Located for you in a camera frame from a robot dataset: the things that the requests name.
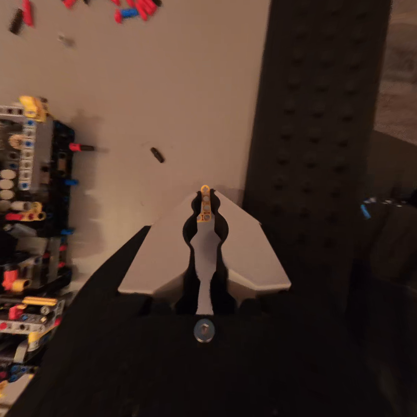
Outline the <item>small yellow angled beam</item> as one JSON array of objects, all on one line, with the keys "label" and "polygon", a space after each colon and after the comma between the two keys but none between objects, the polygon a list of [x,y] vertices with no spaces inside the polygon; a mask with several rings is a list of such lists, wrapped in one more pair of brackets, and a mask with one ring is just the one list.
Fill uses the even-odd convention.
[{"label": "small yellow angled beam", "polygon": [[201,212],[197,216],[197,223],[208,223],[211,218],[211,189],[208,185],[203,185],[201,187]]}]

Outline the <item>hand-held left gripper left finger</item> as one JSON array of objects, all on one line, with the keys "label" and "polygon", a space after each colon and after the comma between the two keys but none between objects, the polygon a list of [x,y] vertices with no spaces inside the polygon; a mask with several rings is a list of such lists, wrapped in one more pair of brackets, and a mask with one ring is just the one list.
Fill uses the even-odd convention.
[{"label": "hand-held left gripper left finger", "polygon": [[197,234],[199,192],[187,196],[149,229],[118,292],[164,300],[175,308],[197,308],[199,279],[191,240]]}]

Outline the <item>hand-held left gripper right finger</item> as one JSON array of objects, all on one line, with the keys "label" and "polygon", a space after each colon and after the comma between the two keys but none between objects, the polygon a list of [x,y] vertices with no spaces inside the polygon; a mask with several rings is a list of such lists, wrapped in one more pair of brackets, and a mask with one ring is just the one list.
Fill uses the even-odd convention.
[{"label": "hand-held left gripper right finger", "polygon": [[224,220],[227,226],[220,246],[227,292],[235,300],[246,300],[289,290],[288,275],[258,220],[219,191],[213,193],[213,210],[215,197],[219,200],[215,224]]}]

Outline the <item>partly built yellow toy car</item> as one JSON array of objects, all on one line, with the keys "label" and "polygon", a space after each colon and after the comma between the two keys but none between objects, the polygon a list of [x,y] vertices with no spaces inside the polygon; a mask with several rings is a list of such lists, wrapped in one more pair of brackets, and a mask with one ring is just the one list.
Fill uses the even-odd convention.
[{"label": "partly built yellow toy car", "polygon": [[75,142],[44,98],[20,96],[0,110],[1,416],[39,369],[60,325],[72,281],[68,263]]}]

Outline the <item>black perforated pad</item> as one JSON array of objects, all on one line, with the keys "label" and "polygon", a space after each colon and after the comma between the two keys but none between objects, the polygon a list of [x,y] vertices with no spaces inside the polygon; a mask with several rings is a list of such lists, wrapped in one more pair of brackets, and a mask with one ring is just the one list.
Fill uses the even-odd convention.
[{"label": "black perforated pad", "polygon": [[392,1],[271,1],[243,209],[344,310]]}]

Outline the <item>small heap of coloured pins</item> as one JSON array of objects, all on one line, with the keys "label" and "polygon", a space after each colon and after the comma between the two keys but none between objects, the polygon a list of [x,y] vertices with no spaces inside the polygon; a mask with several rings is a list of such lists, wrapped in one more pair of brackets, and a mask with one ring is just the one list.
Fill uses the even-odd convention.
[{"label": "small heap of coloured pins", "polygon": [[[121,6],[122,1],[112,0],[111,2],[116,6],[114,20],[118,24],[122,24],[125,20],[136,17],[147,21],[162,6],[162,1],[159,0],[126,0],[127,8]],[[8,31],[11,34],[19,35],[23,27],[34,28],[34,26],[33,1],[20,1],[19,7],[15,10],[8,24]]]}]

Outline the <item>grey desk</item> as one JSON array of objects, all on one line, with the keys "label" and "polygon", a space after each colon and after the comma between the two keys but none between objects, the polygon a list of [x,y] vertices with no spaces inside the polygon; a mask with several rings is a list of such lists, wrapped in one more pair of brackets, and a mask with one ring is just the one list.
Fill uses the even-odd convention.
[{"label": "grey desk", "polygon": [[83,287],[7,416],[257,415],[244,321],[227,326],[231,347],[202,344],[195,317],[141,315],[147,297],[117,287],[169,206],[203,183],[243,186],[269,1],[162,1],[121,25],[110,1],[33,1],[35,27],[13,35],[19,3],[1,1],[1,104],[45,97],[98,152],[74,163],[71,288]]}]

